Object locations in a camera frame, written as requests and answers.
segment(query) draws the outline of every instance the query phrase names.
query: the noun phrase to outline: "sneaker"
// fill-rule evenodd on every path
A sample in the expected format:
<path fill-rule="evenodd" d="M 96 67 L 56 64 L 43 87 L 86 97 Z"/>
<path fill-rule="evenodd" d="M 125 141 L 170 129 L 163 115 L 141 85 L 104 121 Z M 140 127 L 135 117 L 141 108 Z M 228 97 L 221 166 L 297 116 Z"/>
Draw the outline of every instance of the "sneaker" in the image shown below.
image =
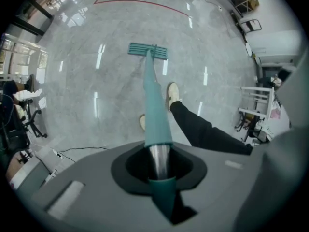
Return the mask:
<path fill-rule="evenodd" d="M 31 74 L 29 76 L 29 79 L 28 79 L 28 81 L 26 81 L 26 84 L 28 84 L 28 88 L 26 90 L 33 93 L 33 90 L 34 90 L 34 74 Z"/>
<path fill-rule="evenodd" d="M 169 111 L 172 103 L 180 101 L 179 99 L 179 89 L 176 83 L 171 83 L 168 86 L 168 102 L 169 102 Z"/>
<path fill-rule="evenodd" d="M 145 114 L 140 116 L 140 127 L 145 130 Z"/>

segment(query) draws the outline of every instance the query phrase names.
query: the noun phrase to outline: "gray tile floor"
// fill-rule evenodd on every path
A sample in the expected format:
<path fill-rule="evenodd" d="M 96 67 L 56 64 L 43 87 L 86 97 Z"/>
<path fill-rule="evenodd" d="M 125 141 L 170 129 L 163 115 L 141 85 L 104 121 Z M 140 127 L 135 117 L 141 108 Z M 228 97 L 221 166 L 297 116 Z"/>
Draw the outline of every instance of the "gray tile floor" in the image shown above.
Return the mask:
<path fill-rule="evenodd" d="M 48 62 L 44 80 L 36 84 L 42 91 L 34 98 L 36 108 L 46 98 L 36 122 L 48 138 L 31 135 L 36 151 L 113 148 L 143 140 L 139 116 L 144 113 L 144 59 L 127 54 L 130 42 L 166 47 L 167 70 L 164 61 L 154 62 L 162 94 L 169 82 L 176 82 L 191 111 L 233 134 L 242 102 L 239 87 L 253 86 L 255 73 L 227 11 L 203 0 L 142 0 L 188 16 L 151 3 L 95 1 L 60 0 L 49 9 L 55 19 L 38 43 Z M 28 33 L 21 37 L 33 40 Z M 30 66 L 29 72 L 37 70 Z M 170 113 L 169 121 L 173 140 L 189 144 Z M 97 151 L 65 154 L 78 160 Z M 45 161 L 52 157 L 45 155 Z M 50 161 L 61 169 L 71 164 L 68 159 Z"/>

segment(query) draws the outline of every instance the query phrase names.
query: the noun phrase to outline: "chair leg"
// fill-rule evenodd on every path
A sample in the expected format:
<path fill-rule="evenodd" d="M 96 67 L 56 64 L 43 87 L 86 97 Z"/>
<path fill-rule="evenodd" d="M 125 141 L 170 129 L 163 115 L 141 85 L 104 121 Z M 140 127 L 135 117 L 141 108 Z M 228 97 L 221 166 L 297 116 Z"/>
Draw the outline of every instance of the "chair leg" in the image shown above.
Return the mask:
<path fill-rule="evenodd" d="M 44 135 L 40 132 L 40 130 L 36 127 L 35 124 L 32 123 L 31 124 L 31 128 L 32 128 L 32 130 L 33 130 L 33 132 L 34 132 L 36 137 L 44 137 Z"/>
<path fill-rule="evenodd" d="M 34 111 L 34 114 L 31 116 L 31 118 L 30 118 L 30 120 L 29 120 L 30 123 L 31 123 L 32 121 L 34 121 L 34 118 L 35 118 L 36 114 L 37 114 L 37 113 L 40 113 L 39 111 L 40 111 L 40 110 L 35 110 L 35 111 Z"/>

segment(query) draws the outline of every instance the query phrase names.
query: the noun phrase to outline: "teal mop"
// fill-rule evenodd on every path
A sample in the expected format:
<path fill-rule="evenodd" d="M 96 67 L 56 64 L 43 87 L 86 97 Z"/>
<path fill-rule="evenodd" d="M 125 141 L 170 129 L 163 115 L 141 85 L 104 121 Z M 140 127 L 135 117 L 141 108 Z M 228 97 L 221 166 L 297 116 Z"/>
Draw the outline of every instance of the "teal mop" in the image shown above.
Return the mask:
<path fill-rule="evenodd" d="M 154 59 L 167 59 L 166 48 L 156 45 L 131 43 L 129 54 L 146 56 L 144 73 L 145 101 L 145 148 L 149 149 L 155 172 L 149 178 L 152 198 L 160 211 L 171 218 L 176 195 L 176 178 L 170 176 L 169 151 L 173 145 L 161 86 L 157 82 Z"/>

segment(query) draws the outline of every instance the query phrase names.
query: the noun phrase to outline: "white shoe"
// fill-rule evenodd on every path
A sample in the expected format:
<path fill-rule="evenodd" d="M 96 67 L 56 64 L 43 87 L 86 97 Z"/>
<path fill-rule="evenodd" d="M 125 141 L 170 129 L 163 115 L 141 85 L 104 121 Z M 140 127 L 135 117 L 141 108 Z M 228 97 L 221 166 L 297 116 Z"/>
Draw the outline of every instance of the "white shoe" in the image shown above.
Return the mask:
<path fill-rule="evenodd" d="M 168 86 L 168 101 L 169 101 L 169 111 L 172 103 L 179 101 L 179 89 L 176 83 L 171 83 Z"/>
<path fill-rule="evenodd" d="M 145 130 L 145 114 L 140 116 L 140 127 Z"/>

